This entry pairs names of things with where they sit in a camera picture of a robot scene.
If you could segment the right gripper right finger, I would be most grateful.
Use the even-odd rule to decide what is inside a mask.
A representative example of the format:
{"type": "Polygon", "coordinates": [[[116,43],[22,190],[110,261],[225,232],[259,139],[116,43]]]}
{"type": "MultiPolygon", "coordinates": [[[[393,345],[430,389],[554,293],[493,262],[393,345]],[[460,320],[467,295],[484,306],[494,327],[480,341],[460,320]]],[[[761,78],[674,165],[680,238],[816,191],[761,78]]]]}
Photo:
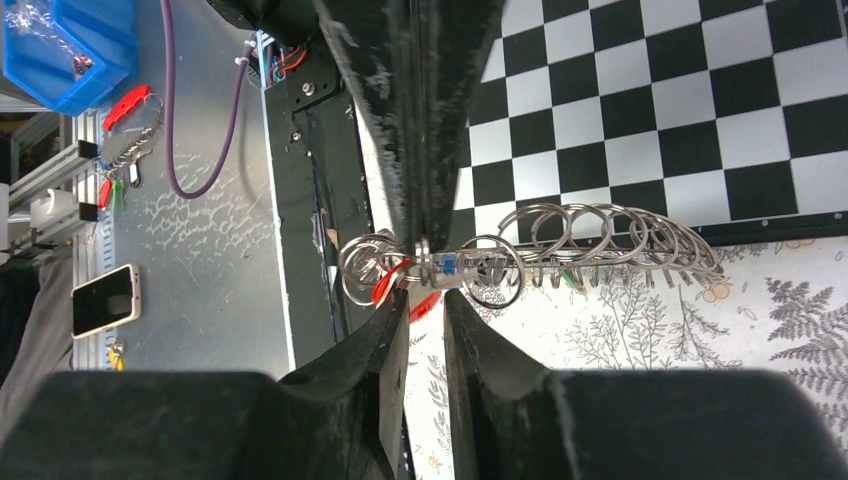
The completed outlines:
{"type": "Polygon", "coordinates": [[[459,479],[843,479],[807,397],[762,370],[552,370],[444,299],[459,479]]]}

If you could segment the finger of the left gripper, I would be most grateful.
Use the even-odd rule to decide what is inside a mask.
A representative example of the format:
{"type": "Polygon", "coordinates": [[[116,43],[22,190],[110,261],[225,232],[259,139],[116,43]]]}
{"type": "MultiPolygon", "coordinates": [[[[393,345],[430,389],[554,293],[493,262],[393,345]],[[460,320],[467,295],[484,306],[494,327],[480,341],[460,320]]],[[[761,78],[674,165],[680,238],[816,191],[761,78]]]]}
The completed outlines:
{"type": "Polygon", "coordinates": [[[413,7],[413,239],[433,251],[449,240],[460,134],[504,6],[503,1],[417,1],[413,7]]]}
{"type": "Polygon", "coordinates": [[[413,105],[407,1],[316,1],[319,24],[375,143],[399,249],[415,251],[420,232],[414,192],[418,125],[413,105]]]}

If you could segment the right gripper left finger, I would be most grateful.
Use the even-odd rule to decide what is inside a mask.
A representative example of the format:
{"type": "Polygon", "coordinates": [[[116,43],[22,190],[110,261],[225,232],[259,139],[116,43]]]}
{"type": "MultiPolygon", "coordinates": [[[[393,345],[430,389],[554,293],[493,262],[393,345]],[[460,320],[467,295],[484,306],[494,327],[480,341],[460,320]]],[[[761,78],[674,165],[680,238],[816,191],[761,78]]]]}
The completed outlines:
{"type": "Polygon", "coordinates": [[[408,300],[279,380],[256,372],[62,372],[1,446],[5,479],[394,479],[408,300]]]}

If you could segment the key with red tag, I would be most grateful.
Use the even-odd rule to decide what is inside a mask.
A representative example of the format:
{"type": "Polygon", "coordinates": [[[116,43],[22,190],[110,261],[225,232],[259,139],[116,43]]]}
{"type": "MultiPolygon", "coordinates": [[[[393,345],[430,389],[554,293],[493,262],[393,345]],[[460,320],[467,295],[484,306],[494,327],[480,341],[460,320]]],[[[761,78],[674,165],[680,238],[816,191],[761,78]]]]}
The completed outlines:
{"type": "Polygon", "coordinates": [[[392,267],[374,287],[372,304],[380,307],[394,293],[404,292],[407,296],[409,322],[414,324],[426,317],[441,301],[443,291],[414,280],[416,269],[412,260],[404,260],[392,267]]]}

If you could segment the key organiser with rings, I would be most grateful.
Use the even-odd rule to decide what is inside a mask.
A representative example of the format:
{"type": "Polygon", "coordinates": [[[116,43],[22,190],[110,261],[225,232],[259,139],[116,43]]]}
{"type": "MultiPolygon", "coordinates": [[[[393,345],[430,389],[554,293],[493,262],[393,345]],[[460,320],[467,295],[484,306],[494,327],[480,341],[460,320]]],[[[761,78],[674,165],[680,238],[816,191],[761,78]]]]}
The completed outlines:
{"type": "Polygon", "coordinates": [[[425,240],[400,250],[391,231],[362,235],[338,254],[342,288],[355,304],[380,306],[396,290],[410,298],[461,290],[478,305],[504,309],[529,287],[580,290],[610,284],[618,268],[640,269],[645,284],[710,287],[724,269],[692,228],[637,207],[535,203],[507,214],[493,233],[452,250],[425,240]]]}

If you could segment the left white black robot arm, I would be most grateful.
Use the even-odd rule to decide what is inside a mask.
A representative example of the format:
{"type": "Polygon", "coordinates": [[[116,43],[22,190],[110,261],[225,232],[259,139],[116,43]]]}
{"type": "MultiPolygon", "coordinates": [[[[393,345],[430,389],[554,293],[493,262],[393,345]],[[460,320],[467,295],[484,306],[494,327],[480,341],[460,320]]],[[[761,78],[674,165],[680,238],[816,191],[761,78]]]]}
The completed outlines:
{"type": "Polygon", "coordinates": [[[320,35],[375,142],[400,248],[447,246],[460,137],[502,1],[215,1],[286,45],[320,35]]]}

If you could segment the spare keys with coloured tags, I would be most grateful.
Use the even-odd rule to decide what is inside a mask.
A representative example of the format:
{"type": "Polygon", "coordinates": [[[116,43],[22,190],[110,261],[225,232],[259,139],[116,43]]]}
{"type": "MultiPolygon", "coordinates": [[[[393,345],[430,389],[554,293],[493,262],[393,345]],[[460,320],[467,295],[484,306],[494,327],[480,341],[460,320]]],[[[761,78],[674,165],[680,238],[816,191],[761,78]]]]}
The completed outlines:
{"type": "Polygon", "coordinates": [[[125,341],[121,338],[114,338],[112,343],[108,345],[107,355],[111,370],[116,372],[125,370],[124,351],[125,341]]]}

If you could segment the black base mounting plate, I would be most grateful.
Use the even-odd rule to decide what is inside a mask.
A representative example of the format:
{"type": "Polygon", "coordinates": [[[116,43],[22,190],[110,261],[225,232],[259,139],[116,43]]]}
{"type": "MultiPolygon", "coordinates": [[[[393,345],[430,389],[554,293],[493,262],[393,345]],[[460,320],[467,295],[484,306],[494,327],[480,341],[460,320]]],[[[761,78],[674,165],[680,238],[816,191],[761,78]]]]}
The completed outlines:
{"type": "Polygon", "coordinates": [[[283,52],[263,102],[289,367],[296,369],[366,321],[344,293],[339,257],[348,241],[371,232],[373,217],[354,102],[330,48],[315,37],[283,52]]]}

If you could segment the smartphone with beige case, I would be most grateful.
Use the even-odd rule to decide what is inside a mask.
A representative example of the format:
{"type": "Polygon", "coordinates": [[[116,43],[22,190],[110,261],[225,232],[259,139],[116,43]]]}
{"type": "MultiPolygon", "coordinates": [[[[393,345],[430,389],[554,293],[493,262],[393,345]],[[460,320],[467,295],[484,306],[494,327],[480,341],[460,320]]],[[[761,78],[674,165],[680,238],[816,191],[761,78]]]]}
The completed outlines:
{"type": "Polygon", "coordinates": [[[142,313],[139,268],[125,264],[71,292],[72,338],[86,338],[137,320],[142,313]]]}

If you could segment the floral patterned table mat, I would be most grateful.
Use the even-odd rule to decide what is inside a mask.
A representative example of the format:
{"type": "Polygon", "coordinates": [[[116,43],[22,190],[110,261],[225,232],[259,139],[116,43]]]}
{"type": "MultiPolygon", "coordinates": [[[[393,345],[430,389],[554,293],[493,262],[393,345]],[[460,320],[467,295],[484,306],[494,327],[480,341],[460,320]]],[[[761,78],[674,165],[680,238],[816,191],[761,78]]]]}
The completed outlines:
{"type": "Polygon", "coordinates": [[[649,287],[635,268],[609,285],[528,289],[482,320],[549,367],[577,370],[764,368],[812,402],[847,449],[847,241],[721,247],[712,287],[649,287]]]}

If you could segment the black white chessboard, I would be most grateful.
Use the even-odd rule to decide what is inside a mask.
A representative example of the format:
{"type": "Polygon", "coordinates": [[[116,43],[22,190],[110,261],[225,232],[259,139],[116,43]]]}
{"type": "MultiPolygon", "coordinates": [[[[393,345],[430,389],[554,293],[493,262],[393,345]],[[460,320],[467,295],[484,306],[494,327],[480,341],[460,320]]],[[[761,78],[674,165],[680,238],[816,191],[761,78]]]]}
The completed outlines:
{"type": "Polygon", "coordinates": [[[536,203],[710,244],[847,231],[843,1],[511,1],[463,138],[451,241],[536,203]]]}

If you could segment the blue plastic storage bin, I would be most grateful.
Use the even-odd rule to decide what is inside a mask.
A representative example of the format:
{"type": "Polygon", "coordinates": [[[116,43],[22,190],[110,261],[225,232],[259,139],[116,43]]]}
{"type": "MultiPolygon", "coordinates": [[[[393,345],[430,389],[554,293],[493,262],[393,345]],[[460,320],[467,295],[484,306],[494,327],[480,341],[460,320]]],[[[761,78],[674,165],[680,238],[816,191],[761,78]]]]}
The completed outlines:
{"type": "Polygon", "coordinates": [[[3,1],[4,77],[41,103],[77,116],[138,74],[133,1],[3,1]]]}

